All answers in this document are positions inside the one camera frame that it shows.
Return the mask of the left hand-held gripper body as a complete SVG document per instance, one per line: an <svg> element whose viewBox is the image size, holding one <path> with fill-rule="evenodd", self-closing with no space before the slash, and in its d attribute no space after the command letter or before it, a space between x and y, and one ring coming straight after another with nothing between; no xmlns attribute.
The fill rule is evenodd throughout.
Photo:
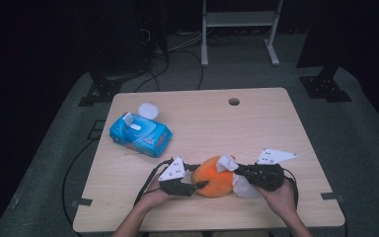
<svg viewBox="0 0 379 237"><path fill-rule="evenodd" d="M172 159L169 166L160 174L158 178L160 188L168 195L190 197L195 192L195 185L182 182L190 172L185 170L184 163L181 157Z"/></svg>

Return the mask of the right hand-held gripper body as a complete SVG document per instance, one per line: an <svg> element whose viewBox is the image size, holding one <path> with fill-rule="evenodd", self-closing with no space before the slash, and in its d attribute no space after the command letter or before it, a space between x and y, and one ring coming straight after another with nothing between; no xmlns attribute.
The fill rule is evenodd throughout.
<svg viewBox="0 0 379 237"><path fill-rule="evenodd" d="M296 159L295 152L281 151L265 148L254 164L253 170L247 171L249 175L245 177L254 186L267 191L277 190L285 179L285 171L281 167L282 162Z"/></svg>

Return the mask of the orange plush toy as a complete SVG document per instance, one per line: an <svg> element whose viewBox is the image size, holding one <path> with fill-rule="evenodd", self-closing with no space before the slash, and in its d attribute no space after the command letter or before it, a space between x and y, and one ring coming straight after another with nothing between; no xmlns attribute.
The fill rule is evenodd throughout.
<svg viewBox="0 0 379 237"><path fill-rule="evenodd" d="M211 157L192 172L190 178L194 185L208 182L205 187L196 190L199 195L207 198L220 198L232 192L234 173L227 169L218 172L217 161L219 159L220 156Z"/></svg>

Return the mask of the white tissue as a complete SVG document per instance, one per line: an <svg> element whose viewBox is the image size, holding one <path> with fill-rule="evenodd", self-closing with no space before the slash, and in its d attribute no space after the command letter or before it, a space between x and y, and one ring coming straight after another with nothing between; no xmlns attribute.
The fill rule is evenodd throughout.
<svg viewBox="0 0 379 237"><path fill-rule="evenodd" d="M248 180L236 173L239 165L235 159L230 155L220 156L216 162L216 171L223 173L228 171L232 174L232 190L236 197L257 199L261 198L261 194L248 182Z"/></svg>

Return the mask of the blue tissue pack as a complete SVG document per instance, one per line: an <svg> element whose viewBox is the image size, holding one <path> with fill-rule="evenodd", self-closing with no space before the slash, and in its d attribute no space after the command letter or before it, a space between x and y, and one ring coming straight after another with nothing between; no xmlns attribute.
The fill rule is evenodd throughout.
<svg viewBox="0 0 379 237"><path fill-rule="evenodd" d="M155 121L158 114L157 106L143 103L137 115L126 112L110 127L110 137L116 144L157 158L173 136L165 124Z"/></svg>

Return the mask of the person's right hand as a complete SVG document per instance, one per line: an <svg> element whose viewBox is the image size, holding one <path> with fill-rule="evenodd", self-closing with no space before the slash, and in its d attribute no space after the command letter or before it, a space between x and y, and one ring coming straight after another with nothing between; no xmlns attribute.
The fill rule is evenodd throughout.
<svg viewBox="0 0 379 237"><path fill-rule="evenodd" d="M279 217L293 216L296 213L294 190L288 181L284 181L277 190L272 192L259 187L256 187L256 190Z"/></svg>

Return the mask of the person's left hand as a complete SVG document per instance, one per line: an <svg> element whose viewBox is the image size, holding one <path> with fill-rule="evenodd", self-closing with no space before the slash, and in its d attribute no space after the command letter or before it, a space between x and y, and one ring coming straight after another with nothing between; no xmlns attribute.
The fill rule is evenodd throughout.
<svg viewBox="0 0 379 237"><path fill-rule="evenodd" d="M152 182L148 190L143 194L139 204L142 204L146 209L151 210L154 207L160 206L175 196L168 195L161 190L159 182Z"/></svg>

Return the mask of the black tape strip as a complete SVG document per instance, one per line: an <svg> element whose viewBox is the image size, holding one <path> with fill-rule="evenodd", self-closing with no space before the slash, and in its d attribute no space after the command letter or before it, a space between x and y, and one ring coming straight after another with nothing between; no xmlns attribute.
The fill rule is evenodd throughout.
<svg viewBox="0 0 379 237"><path fill-rule="evenodd" d="M321 193L321 197L323 200L335 199L338 202L344 201L343 196L337 195L335 193Z"/></svg>
<svg viewBox="0 0 379 237"><path fill-rule="evenodd" d="M70 206L78 207L79 205L91 206L93 200L89 198L78 198L71 201Z"/></svg>

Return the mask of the black stand base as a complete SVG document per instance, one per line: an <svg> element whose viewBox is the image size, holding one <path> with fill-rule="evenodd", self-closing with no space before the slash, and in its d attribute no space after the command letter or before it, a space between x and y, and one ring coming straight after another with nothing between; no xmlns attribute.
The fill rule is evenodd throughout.
<svg viewBox="0 0 379 237"><path fill-rule="evenodd" d="M299 78L311 99L325 99L329 103L350 102L351 98L335 81L337 65L325 65L318 75Z"/></svg>
<svg viewBox="0 0 379 237"><path fill-rule="evenodd" d="M89 73L92 84L88 93L81 98L79 107L91 107L96 103L111 102L119 93L123 81L120 78L109 79L102 73Z"/></svg>

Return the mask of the white metal stand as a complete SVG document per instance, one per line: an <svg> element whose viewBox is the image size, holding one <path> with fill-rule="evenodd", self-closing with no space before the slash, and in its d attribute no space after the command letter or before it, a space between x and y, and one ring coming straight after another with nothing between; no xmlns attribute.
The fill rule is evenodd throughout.
<svg viewBox="0 0 379 237"><path fill-rule="evenodd" d="M208 12L207 0L202 0L201 20L201 65L208 65L207 30L213 28L240 28L240 27L270 27L268 38L265 39L267 50L272 66L279 66L273 47L282 6L284 0L277 0L273 11L256 12Z"/></svg>

